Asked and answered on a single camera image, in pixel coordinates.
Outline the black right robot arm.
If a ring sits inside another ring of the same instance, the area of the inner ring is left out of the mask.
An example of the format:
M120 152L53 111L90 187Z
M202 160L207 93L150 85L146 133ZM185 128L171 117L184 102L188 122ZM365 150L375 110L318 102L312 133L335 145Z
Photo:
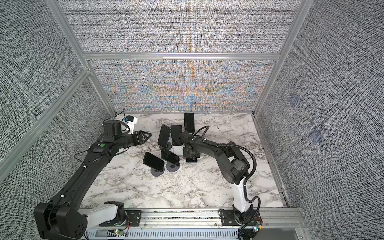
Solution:
M186 158L196 159L200 154L215 158L222 176L232 185L233 218L244 225L253 214L254 207L249 202L246 190L246 178L251 166L240 147L233 142L215 143L188 131L181 133L180 140L184 145L183 154Z

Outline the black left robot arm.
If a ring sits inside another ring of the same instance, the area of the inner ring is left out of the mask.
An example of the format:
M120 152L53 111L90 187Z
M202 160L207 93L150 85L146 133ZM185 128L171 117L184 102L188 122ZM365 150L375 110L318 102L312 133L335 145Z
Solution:
M144 131L130 132L117 120L105 121L103 133L86 151L83 165L48 203L39 203L34 217L40 237L46 240L79 240L91 222L89 214L79 213L85 194L99 173L119 150L143 145L152 137Z

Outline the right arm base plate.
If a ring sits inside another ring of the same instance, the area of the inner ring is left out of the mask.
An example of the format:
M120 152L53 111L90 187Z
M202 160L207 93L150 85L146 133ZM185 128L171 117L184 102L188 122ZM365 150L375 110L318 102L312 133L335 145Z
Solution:
M233 210L219 209L218 214L221 219L222 226L224 227L240 226L240 224L235 219L235 214Z

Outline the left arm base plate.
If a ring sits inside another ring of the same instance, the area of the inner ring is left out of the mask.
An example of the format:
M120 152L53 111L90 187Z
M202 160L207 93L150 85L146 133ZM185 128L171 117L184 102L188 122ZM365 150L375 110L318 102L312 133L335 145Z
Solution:
M142 216L141 210L118 211L114 219L99 224L99 227L138 227Z

